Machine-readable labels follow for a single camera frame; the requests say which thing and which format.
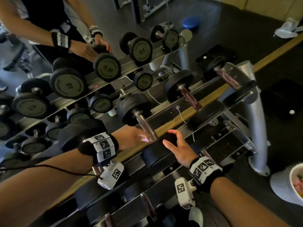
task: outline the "person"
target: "person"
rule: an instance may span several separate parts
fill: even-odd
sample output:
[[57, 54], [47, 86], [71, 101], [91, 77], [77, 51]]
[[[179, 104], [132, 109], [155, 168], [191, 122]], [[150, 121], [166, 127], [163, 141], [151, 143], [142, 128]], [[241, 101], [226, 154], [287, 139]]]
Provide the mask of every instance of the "person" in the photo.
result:
[[[183, 139], [180, 131], [169, 130], [168, 132], [177, 136], [177, 146], [167, 140], [163, 140], [163, 144], [174, 153], [180, 164], [192, 168], [195, 164], [199, 164], [199, 161], [203, 158], [206, 158], [199, 158]], [[120, 150], [135, 147], [140, 141], [149, 141], [145, 131], [131, 126], [126, 126], [110, 135], [102, 133], [102, 136], [108, 136], [115, 144], [115, 149]], [[93, 144], [87, 140], [81, 143], [77, 149], [48, 159], [40, 164], [48, 164], [74, 173], [85, 174], [91, 170], [97, 159], [97, 152]], [[28, 226], [78, 179], [79, 176], [56, 169], [37, 167], [26, 169], [1, 182], [0, 226]], [[234, 227], [289, 226], [228, 180], [220, 170], [216, 170], [207, 176], [201, 188], [210, 192], [214, 202]]]
[[[96, 45], [104, 45], [112, 53], [85, 4], [79, 0], [64, 1], [89, 28]], [[12, 34], [28, 39], [51, 65], [58, 57], [68, 56], [85, 67], [81, 70], [84, 75], [89, 74], [98, 54], [85, 42], [64, 9], [63, 0], [0, 0], [0, 21]]]

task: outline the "white bin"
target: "white bin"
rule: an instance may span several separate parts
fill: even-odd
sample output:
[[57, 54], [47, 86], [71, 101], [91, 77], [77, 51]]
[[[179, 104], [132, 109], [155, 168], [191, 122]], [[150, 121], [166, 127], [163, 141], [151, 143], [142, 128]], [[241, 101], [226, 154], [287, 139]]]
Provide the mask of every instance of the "white bin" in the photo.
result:
[[273, 174], [270, 178], [272, 190], [284, 201], [303, 206], [303, 198], [295, 190], [292, 180], [303, 175], [303, 163], [287, 167], [284, 171]]

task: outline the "person's left arm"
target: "person's left arm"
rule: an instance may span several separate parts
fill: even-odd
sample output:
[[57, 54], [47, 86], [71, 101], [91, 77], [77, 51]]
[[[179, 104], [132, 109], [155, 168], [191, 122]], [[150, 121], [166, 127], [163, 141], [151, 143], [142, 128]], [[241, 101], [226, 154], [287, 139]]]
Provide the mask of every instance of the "person's left arm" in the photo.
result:
[[[70, 5], [70, 7], [73, 8], [73, 10], [76, 11], [76, 13], [79, 15], [81, 20], [85, 23], [85, 25], [89, 29], [91, 29], [92, 26], [96, 25], [92, 15], [89, 13], [88, 8], [86, 7], [86, 5], [83, 2], [81, 2], [80, 0], [65, 0], [65, 1], [68, 5]], [[103, 37], [100, 34], [95, 35], [95, 42], [96, 42], [96, 45], [99, 45], [99, 44], [105, 45], [106, 49], [110, 53], [112, 53], [112, 49], [111, 49], [110, 45], [103, 40]]]
[[[120, 150], [148, 142], [147, 134], [126, 126], [112, 133]], [[93, 156], [71, 150], [40, 164], [55, 166], [73, 173], [86, 174], [92, 169]], [[0, 183], [0, 226], [28, 226], [56, 202], [80, 176], [49, 167], [26, 169]]]

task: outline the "blue cushion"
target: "blue cushion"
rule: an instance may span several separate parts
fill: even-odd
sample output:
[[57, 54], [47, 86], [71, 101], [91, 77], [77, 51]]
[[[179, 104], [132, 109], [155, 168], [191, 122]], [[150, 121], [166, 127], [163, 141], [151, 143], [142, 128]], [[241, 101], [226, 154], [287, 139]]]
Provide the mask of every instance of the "blue cushion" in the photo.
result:
[[200, 25], [201, 19], [199, 16], [190, 16], [183, 20], [182, 25], [185, 29], [193, 29]]

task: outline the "black tank top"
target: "black tank top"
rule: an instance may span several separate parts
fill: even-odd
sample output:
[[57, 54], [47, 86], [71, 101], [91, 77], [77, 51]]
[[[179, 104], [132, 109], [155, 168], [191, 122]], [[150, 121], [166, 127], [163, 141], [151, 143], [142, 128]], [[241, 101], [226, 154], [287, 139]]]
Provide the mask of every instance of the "black tank top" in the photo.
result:
[[27, 9], [28, 18], [34, 25], [45, 29], [58, 29], [63, 22], [69, 22], [64, 11], [63, 0], [21, 0]]

